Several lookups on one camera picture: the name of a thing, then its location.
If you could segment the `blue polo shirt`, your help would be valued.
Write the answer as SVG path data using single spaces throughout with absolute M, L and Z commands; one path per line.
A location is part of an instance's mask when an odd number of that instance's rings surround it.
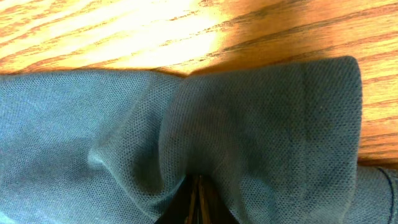
M 396 223 L 397 172 L 357 164 L 361 108 L 353 57 L 3 76 L 1 222 L 154 223 L 199 174 L 241 223 Z

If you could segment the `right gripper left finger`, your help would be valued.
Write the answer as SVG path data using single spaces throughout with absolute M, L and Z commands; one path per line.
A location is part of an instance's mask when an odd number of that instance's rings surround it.
M 198 211 L 198 176 L 184 178 L 165 212 L 155 224 L 192 224 Z

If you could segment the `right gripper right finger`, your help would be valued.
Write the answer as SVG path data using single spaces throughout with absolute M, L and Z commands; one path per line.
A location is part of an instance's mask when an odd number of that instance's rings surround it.
M 216 185 L 208 176 L 200 176 L 198 183 L 198 222 L 201 224 L 239 224 L 223 202 Z

